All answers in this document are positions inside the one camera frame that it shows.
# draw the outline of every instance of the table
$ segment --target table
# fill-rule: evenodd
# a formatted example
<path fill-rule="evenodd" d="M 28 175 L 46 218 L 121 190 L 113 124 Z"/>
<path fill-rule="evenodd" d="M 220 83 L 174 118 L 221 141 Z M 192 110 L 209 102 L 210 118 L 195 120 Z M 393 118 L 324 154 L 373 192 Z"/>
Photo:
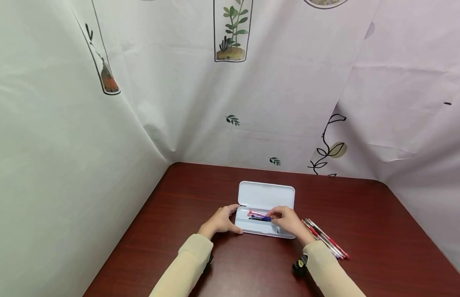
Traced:
<path fill-rule="evenodd" d="M 175 163 L 84 296 L 147 297 L 177 250 L 218 207 L 237 202 L 241 181 L 290 185 L 295 210 L 348 252 L 340 262 L 368 297 L 460 296 L 460 275 L 381 182 Z M 212 268 L 193 297 L 322 296 L 292 275 L 296 240 L 217 234 Z"/>

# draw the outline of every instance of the white curtain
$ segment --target white curtain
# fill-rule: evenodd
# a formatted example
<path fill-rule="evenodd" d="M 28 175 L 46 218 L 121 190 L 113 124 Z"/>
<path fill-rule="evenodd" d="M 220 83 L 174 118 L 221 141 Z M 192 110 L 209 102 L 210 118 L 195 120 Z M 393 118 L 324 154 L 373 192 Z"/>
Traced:
<path fill-rule="evenodd" d="M 82 296 L 167 166 L 70 7 L 0 2 L 0 296 Z"/>
<path fill-rule="evenodd" d="M 382 0 L 334 113 L 317 172 L 385 182 L 460 271 L 460 0 Z"/>
<path fill-rule="evenodd" d="M 83 294 L 179 161 L 378 179 L 460 269 L 460 0 L 29 2 L 0 3 L 0 296 Z"/>

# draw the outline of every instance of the hand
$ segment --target hand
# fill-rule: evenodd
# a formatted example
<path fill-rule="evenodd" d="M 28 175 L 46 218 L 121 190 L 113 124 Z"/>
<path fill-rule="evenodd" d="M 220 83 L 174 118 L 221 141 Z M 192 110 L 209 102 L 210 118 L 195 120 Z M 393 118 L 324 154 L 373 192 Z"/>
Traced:
<path fill-rule="evenodd" d="M 202 225 L 198 234 L 203 235 L 208 239 L 211 239 L 217 232 L 232 231 L 236 234 L 243 234 L 243 230 L 236 227 L 229 218 L 232 213 L 236 212 L 238 207 L 240 207 L 238 204 L 220 207 L 217 212 L 215 212 L 215 214 Z"/>
<path fill-rule="evenodd" d="M 306 246 L 315 241 L 311 232 L 305 227 L 304 223 L 301 222 L 293 209 L 287 206 L 276 206 L 266 215 L 272 219 L 271 223 L 294 235 L 301 241 L 302 245 Z"/>

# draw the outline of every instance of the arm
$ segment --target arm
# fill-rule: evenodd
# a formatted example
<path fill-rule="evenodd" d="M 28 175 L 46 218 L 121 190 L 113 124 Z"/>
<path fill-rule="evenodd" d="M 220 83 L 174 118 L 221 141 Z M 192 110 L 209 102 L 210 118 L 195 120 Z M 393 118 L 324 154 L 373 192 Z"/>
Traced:
<path fill-rule="evenodd" d="M 270 210 L 267 216 L 273 219 L 273 224 L 294 234 L 301 241 L 304 246 L 302 251 L 308 257 L 306 267 L 325 297 L 365 297 L 340 267 L 329 248 L 312 237 L 294 210 L 278 206 Z"/>
<path fill-rule="evenodd" d="M 243 234 L 242 229 L 230 222 L 229 216 L 238 204 L 221 207 L 202 225 L 197 234 L 191 235 L 179 249 L 176 259 L 161 276 L 149 297 L 187 297 L 195 287 L 208 263 L 216 232 L 232 231 Z"/>
<path fill-rule="evenodd" d="M 213 243 L 208 238 L 200 234 L 191 235 L 149 297 L 187 297 L 202 275 L 212 248 Z"/>

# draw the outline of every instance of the left hand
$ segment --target left hand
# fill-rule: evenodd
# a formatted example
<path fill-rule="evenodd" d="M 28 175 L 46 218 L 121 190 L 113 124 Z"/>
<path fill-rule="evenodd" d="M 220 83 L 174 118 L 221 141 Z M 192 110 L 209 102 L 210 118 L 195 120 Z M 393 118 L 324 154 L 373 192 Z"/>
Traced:
<path fill-rule="evenodd" d="M 217 212 L 215 212 L 215 214 L 202 225 L 198 234 L 203 235 L 208 239 L 211 239 L 217 232 L 232 231 L 236 234 L 243 234 L 243 230 L 236 227 L 229 218 L 232 213 L 236 212 L 238 207 L 240 207 L 239 204 L 220 207 Z"/>

